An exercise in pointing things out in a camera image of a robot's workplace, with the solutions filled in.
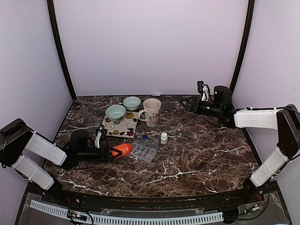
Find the orange pill bottle grey cap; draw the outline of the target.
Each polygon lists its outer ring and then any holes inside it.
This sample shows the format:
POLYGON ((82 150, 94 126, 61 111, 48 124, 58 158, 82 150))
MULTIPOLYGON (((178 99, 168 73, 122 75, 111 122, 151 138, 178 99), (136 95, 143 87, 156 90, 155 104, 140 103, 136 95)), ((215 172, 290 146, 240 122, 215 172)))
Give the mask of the orange pill bottle grey cap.
POLYGON ((115 146, 114 148, 122 151, 122 153, 123 153, 122 157, 129 155, 133 151, 133 147, 130 143, 123 143, 123 144, 115 146))

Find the clear plastic pill organizer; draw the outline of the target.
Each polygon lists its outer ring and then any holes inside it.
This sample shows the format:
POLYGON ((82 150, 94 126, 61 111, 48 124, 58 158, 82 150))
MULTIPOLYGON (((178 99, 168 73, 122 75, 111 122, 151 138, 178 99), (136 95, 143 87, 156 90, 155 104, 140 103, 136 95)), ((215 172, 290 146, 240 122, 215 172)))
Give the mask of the clear plastic pill organizer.
POLYGON ((146 162, 151 162, 158 149, 158 139, 135 132, 131 145, 133 151, 130 154, 133 157, 146 162))

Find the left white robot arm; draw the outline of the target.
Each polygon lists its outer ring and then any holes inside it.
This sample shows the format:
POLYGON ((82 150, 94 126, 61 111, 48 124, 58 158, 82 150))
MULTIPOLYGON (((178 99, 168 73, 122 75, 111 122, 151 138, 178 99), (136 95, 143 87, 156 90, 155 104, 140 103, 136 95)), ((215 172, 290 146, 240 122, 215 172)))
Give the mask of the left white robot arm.
POLYGON ((23 151, 33 152, 66 170, 78 166, 80 161, 110 162, 122 156, 122 151, 108 145, 106 134, 106 129, 99 130, 96 140, 92 140, 87 132, 77 130, 64 147, 59 147, 18 118, 0 130, 0 163, 48 191, 55 204, 63 204, 66 193, 60 190, 61 184, 23 151))

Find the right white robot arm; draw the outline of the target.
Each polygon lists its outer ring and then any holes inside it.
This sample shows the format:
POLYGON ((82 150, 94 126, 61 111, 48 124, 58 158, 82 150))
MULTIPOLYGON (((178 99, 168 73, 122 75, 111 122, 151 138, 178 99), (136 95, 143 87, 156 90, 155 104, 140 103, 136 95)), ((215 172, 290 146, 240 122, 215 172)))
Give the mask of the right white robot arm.
POLYGON ((275 150, 249 178, 252 185, 240 191, 239 199, 250 203, 262 186, 287 163, 298 157, 300 149, 300 113, 293 104, 273 108, 242 108, 233 106, 232 91, 215 86, 214 95, 204 92, 205 84, 197 83, 199 96, 180 100, 182 107, 203 116, 212 116, 227 128, 265 128, 278 132, 275 150))

